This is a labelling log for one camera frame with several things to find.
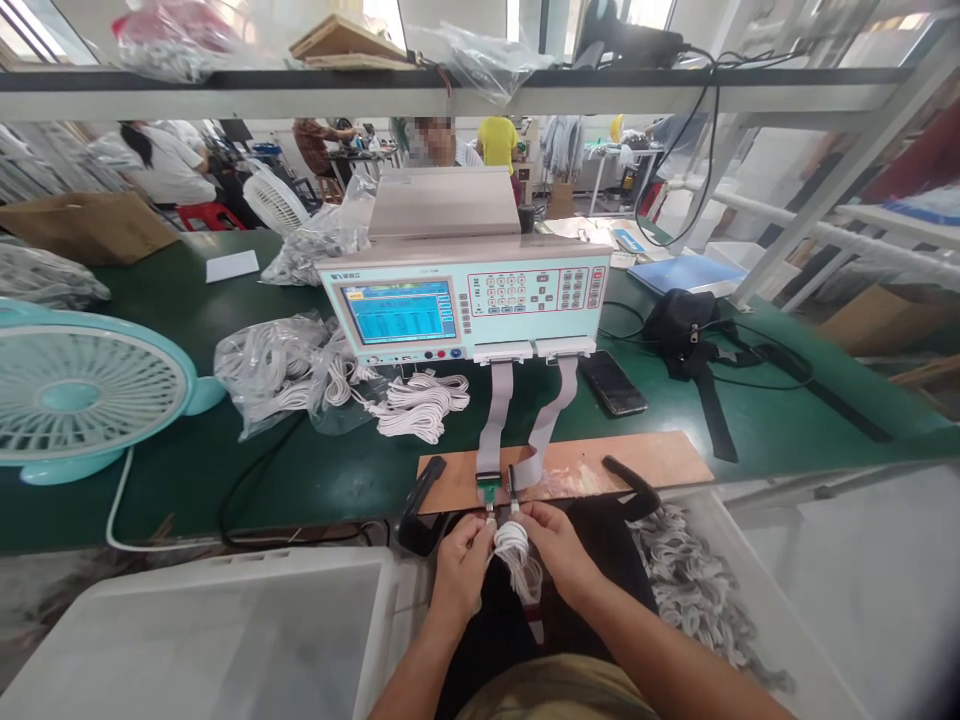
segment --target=monitor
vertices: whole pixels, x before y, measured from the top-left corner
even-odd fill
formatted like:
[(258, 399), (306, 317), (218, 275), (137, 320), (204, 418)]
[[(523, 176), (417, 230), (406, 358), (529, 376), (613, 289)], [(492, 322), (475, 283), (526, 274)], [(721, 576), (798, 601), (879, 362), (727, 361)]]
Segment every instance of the monitor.
[(457, 337), (446, 280), (340, 288), (364, 345)]

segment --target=smartphone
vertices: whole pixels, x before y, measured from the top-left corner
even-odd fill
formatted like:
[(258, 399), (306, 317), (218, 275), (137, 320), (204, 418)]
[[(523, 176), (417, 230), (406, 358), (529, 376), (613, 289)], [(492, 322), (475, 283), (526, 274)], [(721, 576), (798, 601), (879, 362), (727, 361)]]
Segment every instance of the smartphone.
[(613, 415), (630, 415), (647, 409), (647, 399), (606, 350), (598, 350), (588, 358), (581, 357), (580, 370)]

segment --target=pipe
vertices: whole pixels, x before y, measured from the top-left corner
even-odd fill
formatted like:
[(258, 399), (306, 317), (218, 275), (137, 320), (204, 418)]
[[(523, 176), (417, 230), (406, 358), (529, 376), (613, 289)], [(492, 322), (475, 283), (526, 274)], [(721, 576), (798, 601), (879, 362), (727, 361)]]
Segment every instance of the pipe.
[[(688, 177), (680, 187), (687, 190), (696, 191), (703, 184), (703, 178)], [(759, 215), (772, 222), (774, 225), (786, 227), (796, 216), (789, 210), (767, 205), (757, 200), (745, 198), (742, 195), (723, 192), (717, 190), (710, 196), (711, 200), (723, 203), (727, 207), (742, 212)], [(924, 276), (932, 282), (936, 282), (950, 290), (960, 291), (960, 265), (949, 265), (941, 258), (917, 253), (912, 250), (905, 250), (890, 245), (882, 240), (850, 232), (843, 228), (838, 228), (829, 223), (818, 221), (809, 233), (810, 237), (817, 240), (823, 240), (831, 245), (844, 248), (864, 257), (873, 257), (892, 265), (899, 270), (910, 270)]]

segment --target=desk fan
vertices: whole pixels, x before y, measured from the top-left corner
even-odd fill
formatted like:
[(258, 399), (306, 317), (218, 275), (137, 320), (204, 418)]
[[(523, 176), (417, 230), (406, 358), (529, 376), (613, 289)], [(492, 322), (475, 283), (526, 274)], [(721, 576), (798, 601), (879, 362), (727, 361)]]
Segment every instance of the desk fan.
[(310, 219), (296, 193), (259, 160), (247, 160), (257, 171), (243, 184), (243, 199), (278, 235), (287, 235)]
[(140, 325), (0, 298), (0, 466), (59, 485), (93, 475), (226, 391)]

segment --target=red stool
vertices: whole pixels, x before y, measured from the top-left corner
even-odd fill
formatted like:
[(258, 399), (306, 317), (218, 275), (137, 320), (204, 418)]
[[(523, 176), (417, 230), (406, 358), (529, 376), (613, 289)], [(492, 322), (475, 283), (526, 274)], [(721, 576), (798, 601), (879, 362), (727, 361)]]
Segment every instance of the red stool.
[(183, 226), (190, 231), (196, 230), (196, 228), (190, 224), (190, 220), (200, 220), (204, 225), (207, 226), (208, 230), (229, 229), (222, 222), (220, 222), (221, 215), (226, 215), (230, 222), (237, 226), (237, 230), (246, 230), (243, 224), (237, 220), (237, 217), (232, 212), (227, 210), (225, 205), (221, 205), (220, 203), (178, 205), (177, 215), (180, 216), (180, 222), (183, 223)]

